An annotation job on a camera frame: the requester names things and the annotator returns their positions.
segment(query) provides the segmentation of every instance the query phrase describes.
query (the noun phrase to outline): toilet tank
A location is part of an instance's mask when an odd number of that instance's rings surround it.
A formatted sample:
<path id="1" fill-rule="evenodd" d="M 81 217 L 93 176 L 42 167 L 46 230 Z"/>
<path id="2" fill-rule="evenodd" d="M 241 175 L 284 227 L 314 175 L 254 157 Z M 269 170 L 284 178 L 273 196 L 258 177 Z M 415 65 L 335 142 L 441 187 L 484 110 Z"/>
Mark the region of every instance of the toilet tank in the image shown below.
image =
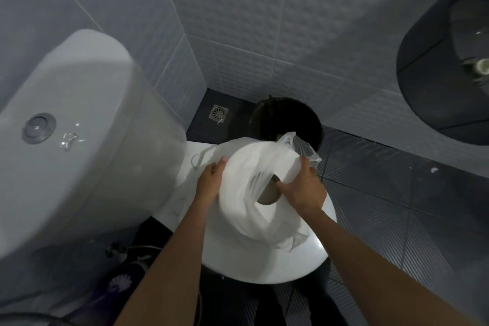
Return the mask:
<path id="1" fill-rule="evenodd" d="M 91 30 L 40 62 L 0 132 L 0 257 L 141 223 L 172 192 L 186 147 L 127 50 Z"/>

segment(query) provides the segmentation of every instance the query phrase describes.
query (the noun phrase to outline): hand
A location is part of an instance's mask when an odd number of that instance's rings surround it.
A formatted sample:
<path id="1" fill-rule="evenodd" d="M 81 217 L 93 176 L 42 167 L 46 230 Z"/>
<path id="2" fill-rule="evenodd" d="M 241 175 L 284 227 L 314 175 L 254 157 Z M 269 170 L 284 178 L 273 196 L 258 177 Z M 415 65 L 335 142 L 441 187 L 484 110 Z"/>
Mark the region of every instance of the hand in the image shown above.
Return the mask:
<path id="1" fill-rule="evenodd" d="M 207 208 L 211 207 L 219 193 L 226 162 L 226 157 L 223 157 L 217 164 L 213 162 L 205 167 L 197 181 L 197 192 L 194 202 Z"/>
<path id="2" fill-rule="evenodd" d="M 327 193 L 317 177 L 316 169 L 309 167 L 309 159 L 301 156 L 300 160 L 301 170 L 292 183 L 277 182 L 277 188 L 297 213 L 304 217 L 321 211 Z"/>

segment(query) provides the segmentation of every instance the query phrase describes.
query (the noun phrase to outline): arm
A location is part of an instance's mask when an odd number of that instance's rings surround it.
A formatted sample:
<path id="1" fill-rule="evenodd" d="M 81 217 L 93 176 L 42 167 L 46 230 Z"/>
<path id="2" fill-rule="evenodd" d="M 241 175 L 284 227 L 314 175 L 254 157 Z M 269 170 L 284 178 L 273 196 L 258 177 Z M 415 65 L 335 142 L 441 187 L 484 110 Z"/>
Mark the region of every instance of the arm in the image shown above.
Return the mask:
<path id="1" fill-rule="evenodd" d="M 114 326 L 194 324 L 205 222 L 221 186 L 226 160 L 208 165 L 172 238 L 131 295 Z"/>
<path id="2" fill-rule="evenodd" d="M 296 179 L 277 187 L 316 233 L 369 324 L 472 324 L 329 218 L 321 210 L 326 190 L 309 160 L 301 161 Z"/>

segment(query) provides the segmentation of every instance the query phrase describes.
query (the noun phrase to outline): dark pants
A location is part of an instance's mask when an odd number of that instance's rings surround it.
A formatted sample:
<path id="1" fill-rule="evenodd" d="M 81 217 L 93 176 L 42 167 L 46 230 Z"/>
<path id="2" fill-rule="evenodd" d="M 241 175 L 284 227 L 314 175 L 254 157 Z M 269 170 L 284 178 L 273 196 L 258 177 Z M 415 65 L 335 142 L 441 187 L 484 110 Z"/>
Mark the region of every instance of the dark pants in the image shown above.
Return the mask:
<path id="1" fill-rule="evenodd" d="M 293 283 L 309 301 L 310 320 L 313 326 L 347 325 L 333 299 L 326 292 L 330 261 L 325 261 L 313 273 Z M 202 268 L 200 277 L 202 294 L 201 326 L 232 325 L 255 326 L 286 325 L 282 307 L 271 286 L 251 285 L 223 277 Z M 252 310 L 259 301 L 256 313 Z"/>

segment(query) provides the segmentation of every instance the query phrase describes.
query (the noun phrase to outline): floor drain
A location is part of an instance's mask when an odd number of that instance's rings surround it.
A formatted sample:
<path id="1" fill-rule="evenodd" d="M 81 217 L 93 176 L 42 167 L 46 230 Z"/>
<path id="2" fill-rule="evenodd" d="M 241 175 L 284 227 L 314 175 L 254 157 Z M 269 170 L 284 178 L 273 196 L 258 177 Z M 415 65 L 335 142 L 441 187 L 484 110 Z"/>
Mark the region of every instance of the floor drain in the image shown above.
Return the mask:
<path id="1" fill-rule="evenodd" d="M 226 118 L 227 112 L 227 108 L 214 105 L 214 107 L 212 107 L 211 113 L 209 114 L 209 119 L 214 120 L 217 123 L 222 123 Z"/>

